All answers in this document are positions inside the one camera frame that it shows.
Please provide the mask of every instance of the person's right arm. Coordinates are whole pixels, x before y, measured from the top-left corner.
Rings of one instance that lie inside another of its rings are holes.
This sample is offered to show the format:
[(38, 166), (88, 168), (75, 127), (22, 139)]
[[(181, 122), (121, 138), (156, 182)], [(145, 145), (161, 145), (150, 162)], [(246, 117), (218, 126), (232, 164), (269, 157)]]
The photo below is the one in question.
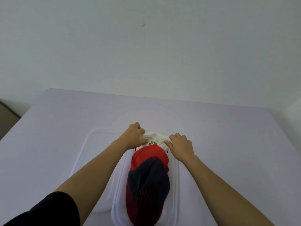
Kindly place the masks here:
[(186, 136), (176, 133), (170, 139), (173, 143), (165, 141), (165, 144), (189, 170), (217, 225), (273, 225), (254, 205), (201, 162)]

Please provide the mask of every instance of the person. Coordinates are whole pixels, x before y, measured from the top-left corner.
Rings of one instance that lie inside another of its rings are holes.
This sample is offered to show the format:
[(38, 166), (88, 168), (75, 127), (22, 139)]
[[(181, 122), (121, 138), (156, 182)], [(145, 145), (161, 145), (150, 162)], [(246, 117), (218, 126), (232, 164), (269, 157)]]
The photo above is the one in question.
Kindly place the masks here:
[[(78, 170), (28, 212), (10, 220), (12, 225), (80, 225), (102, 195), (122, 155), (148, 140), (139, 123), (128, 129), (103, 152)], [(210, 170), (195, 154), (185, 135), (171, 135), (165, 144), (188, 169), (218, 225), (273, 225), (256, 207)]]

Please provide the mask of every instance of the hand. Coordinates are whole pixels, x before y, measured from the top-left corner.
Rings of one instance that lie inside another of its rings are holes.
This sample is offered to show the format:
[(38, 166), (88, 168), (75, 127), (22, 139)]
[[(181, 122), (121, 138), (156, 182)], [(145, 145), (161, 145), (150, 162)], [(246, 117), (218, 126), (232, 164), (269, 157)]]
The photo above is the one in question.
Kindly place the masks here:
[(148, 143), (148, 140), (140, 140), (143, 133), (145, 133), (144, 129), (136, 122), (135, 124), (131, 124), (118, 140), (122, 144), (125, 144), (127, 150), (134, 149)]
[(175, 133), (175, 135), (170, 135), (169, 138), (172, 143), (168, 140), (165, 140), (164, 143), (170, 148), (171, 153), (177, 160), (183, 162), (194, 156), (192, 142), (187, 140), (185, 135), (181, 136), (179, 133)]

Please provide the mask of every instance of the white table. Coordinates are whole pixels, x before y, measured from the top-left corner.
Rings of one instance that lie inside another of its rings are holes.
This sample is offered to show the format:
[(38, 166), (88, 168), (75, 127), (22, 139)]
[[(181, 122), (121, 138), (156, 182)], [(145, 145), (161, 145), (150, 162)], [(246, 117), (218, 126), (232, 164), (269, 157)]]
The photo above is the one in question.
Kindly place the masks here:
[[(48, 89), (0, 142), (0, 225), (68, 178), (91, 130), (136, 121), (187, 135), (196, 155), (274, 224), (300, 224), (301, 158), (267, 109)], [(86, 225), (112, 225), (111, 213)], [(178, 225), (215, 225), (181, 163)]]

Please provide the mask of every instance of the transparent plastic lid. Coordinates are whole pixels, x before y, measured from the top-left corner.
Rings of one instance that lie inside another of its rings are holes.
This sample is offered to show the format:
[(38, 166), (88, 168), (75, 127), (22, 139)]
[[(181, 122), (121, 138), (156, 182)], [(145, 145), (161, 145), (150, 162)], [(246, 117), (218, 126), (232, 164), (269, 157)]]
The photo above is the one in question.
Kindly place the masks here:
[[(80, 168), (86, 165), (95, 156), (101, 153), (105, 148), (107, 148), (114, 140), (116, 140), (122, 131), (110, 130), (110, 129), (97, 129), (92, 131), (86, 138), (79, 155), (75, 161), (73, 169), (70, 173), (72, 176)], [(96, 206), (92, 210), (93, 213), (99, 213), (108, 211), (112, 207), (112, 201), (117, 187), (117, 181), (120, 177), (120, 172), (122, 170), (122, 165), (125, 159), (125, 154), (119, 160), (117, 166), (115, 167), (109, 182), (103, 191), (102, 196), (97, 202)]]
[[(135, 150), (128, 150), (125, 154), (122, 170), (119, 174), (117, 189), (113, 198), (112, 220), (116, 226), (133, 225), (126, 211), (126, 181), (131, 168), (131, 159)], [(179, 162), (174, 158), (171, 152), (168, 152), (169, 158), (169, 181), (170, 190), (164, 202), (162, 214), (156, 223), (157, 226), (175, 226), (179, 214)]]

